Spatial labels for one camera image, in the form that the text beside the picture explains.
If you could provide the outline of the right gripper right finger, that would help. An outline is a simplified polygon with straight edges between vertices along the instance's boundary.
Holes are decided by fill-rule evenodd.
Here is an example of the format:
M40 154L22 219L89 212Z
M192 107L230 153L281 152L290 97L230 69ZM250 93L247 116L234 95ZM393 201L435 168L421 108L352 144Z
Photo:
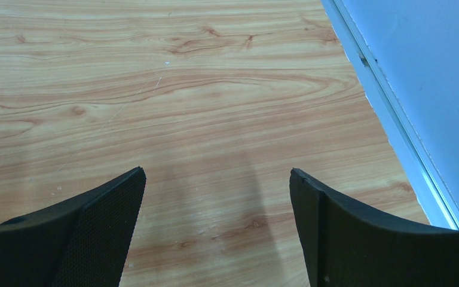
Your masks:
M459 286L459 231L383 212L301 169L289 189L311 286Z

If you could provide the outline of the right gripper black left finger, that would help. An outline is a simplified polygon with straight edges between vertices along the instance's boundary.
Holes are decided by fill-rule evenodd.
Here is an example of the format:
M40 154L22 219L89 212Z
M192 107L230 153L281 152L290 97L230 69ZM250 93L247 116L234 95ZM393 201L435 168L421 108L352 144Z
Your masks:
M0 286L118 286L142 204L141 167L0 224Z

